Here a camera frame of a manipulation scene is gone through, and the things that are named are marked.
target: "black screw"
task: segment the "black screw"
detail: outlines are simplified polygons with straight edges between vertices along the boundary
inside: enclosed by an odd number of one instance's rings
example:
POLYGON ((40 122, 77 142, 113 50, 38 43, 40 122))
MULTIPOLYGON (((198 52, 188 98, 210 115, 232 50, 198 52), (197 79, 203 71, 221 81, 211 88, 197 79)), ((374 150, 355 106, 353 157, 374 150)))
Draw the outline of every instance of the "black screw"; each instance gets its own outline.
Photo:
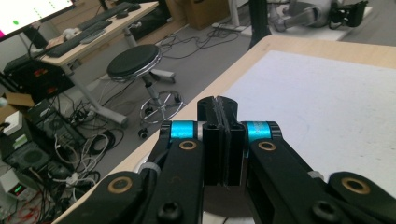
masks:
POLYGON ((314 215, 327 223, 339 223, 342 219, 337 208, 326 201, 317 201, 312 206, 314 215))
POLYGON ((157 213, 157 218, 161 223, 172 223, 178 221, 182 216, 182 210, 178 203, 164 203, 157 213))

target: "keyboard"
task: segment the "keyboard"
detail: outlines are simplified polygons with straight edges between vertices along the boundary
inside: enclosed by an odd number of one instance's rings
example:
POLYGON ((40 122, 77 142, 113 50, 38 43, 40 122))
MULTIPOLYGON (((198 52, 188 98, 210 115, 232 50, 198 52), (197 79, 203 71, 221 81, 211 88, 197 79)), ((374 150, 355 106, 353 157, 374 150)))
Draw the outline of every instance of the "keyboard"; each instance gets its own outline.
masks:
POLYGON ((75 48, 80 44, 80 41, 85 39, 86 37, 96 33, 98 30, 105 29, 108 25, 110 25, 113 21, 99 21, 94 25, 90 26, 86 30, 82 31, 75 37, 63 42, 61 45, 54 47, 49 50, 46 54, 52 58, 59 58, 62 55, 66 54, 71 49, 75 48))
POLYGON ((103 11, 99 14, 97 14, 95 17, 92 19, 89 19, 87 21, 82 22, 77 26, 77 28, 81 31, 88 29, 92 25, 96 24, 99 21, 105 21, 108 18, 111 18, 115 15, 117 15, 119 12, 128 9, 131 7, 133 4, 127 3, 127 2, 122 2, 119 5, 116 5, 114 7, 111 7, 109 10, 103 11))

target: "cardboard box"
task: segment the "cardboard box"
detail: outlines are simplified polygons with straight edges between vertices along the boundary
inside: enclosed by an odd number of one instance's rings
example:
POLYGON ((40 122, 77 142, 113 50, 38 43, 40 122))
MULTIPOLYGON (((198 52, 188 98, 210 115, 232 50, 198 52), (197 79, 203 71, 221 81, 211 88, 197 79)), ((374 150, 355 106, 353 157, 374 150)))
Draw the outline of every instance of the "cardboard box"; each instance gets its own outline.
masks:
POLYGON ((35 105, 32 96, 29 94, 7 92, 2 95, 6 98, 7 105, 0 107, 0 123, 3 123, 6 117, 12 115, 17 111, 25 113, 29 107, 35 105))
POLYGON ((190 27, 202 30, 230 15, 227 0, 179 0, 190 27))

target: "computer tower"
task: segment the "computer tower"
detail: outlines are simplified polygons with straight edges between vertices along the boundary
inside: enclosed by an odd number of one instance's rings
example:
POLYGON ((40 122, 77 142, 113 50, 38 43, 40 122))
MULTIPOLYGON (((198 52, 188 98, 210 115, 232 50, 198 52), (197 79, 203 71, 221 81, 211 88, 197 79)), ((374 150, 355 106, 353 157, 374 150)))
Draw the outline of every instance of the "computer tower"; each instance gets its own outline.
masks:
POLYGON ((60 67, 30 59, 27 55, 7 63, 2 79, 10 86, 8 89, 28 93, 35 102, 74 86, 60 67))
POLYGON ((27 117, 35 126, 44 131, 50 139, 55 139, 57 144, 64 149, 79 150, 86 138, 62 116, 48 100, 43 100, 30 108, 27 117))
MULTIPOLYGON (((48 174, 61 177, 71 175, 73 167, 62 162, 54 148, 54 141, 26 118, 22 119, 22 126, 15 133, 0 136, 3 162, 32 178, 36 178, 35 175, 44 178, 48 174)), ((67 158, 62 150, 59 154, 67 158)))

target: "white paper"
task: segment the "white paper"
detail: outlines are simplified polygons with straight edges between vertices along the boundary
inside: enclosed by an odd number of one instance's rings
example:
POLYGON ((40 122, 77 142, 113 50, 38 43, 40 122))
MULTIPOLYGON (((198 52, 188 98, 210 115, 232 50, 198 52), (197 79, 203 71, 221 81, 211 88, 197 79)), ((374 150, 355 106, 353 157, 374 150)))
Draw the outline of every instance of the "white paper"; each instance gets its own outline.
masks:
POLYGON ((270 51, 224 96, 272 120, 325 180, 363 175, 396 196, 396 70, 270 51))

